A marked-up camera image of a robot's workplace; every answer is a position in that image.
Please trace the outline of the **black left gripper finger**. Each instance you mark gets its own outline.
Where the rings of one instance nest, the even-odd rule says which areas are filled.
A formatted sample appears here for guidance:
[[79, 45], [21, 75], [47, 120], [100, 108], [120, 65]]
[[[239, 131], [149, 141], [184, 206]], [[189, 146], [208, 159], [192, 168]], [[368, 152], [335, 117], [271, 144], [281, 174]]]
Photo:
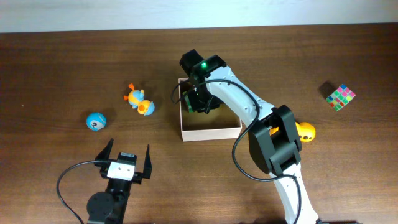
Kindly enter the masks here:
[[152, 162], [150, 159], [150, 145], [147, 145], [146, 149], [146, 156], [144, 161], [144, 168], [142, 171], [142, 178], [143, 179], [150, 179], [152, 173]]
[[113, 147], [114, 139], [111, 138], [106, 147], [95, 157], [94, 165], [96, 167], [107, 167], [110, 164], [109, 156]]

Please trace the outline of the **rubiks cube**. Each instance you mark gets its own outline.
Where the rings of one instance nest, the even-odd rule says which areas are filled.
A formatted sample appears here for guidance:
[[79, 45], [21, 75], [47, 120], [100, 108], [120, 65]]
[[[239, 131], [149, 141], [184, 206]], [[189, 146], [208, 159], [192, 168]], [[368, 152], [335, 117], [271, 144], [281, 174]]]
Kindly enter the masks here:
[[189, 100], [189, 97], [188, 97], [187, 93], [188, 93], [188, 91], [183, 92], [182, 96], [183, 96], [187, 111], [189, 113], [193, 113], [192, 105], [190, 103], [190, 100]]
[[335, 110], [339, 111], [350, 103], [356, 93], [346, 85], [341, 84], [333, 93], [325, 98], [325, 101]]

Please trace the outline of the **beige cardboard box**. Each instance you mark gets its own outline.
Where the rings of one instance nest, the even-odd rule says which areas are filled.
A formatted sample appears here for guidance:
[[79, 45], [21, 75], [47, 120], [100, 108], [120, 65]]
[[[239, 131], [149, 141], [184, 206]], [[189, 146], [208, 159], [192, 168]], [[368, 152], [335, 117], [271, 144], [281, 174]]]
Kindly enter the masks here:
[[179, 102], [182, 141], [236, 139], [242, 128], [241, 120], [225, 105], [206, 113], [190, 113], [185, 100]]

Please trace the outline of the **orange and blue duck toy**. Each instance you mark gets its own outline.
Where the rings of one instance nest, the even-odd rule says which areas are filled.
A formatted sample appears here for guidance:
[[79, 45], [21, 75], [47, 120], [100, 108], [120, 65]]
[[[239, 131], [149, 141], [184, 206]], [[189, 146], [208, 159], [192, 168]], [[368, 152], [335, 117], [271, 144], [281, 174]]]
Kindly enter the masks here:
[[136, 90], [134, 85], [130, 83], [128, 88], [131, 90], [128, 95], [124, 95], [123, 98], [127, 101], [132, 109], [143, 116], [150, 116], [155, 111], [155, 104], [153, 101], [145, 100], [144, 90]]

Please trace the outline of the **orange pig toy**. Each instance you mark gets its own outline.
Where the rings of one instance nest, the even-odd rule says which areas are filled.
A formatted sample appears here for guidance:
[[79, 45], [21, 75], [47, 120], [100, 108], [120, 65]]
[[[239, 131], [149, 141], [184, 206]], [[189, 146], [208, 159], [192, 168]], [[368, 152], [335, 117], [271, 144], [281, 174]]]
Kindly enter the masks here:
[[315, 139], [316, 130], [315, 127], [312, 126], [310, 123], [302, 122], [302, 123], [295, 123], [299, 138], [302, 142], [310, 142]]

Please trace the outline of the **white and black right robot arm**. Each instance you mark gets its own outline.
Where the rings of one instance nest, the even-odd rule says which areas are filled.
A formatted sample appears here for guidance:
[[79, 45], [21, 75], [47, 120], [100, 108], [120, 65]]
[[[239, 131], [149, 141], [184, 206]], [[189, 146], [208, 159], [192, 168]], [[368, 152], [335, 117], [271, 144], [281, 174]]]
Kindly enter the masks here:
[[196, 50], [182, 55], [180, 66], [188, 75], [190, 89], [181, 100], [192, 111], [209, 113], [225, 104], [246, 125], [233, 144], [231, 155], [244, 136], [249, 153], [267, 179], [248, 175], [252, 180], [273, 182], [282, 201], [287, 223], [321, 223], [313, 209], [301, 174], [301, 137], [289, 107], [276, 108], [246, 87], [218, 55], [203, 58]]

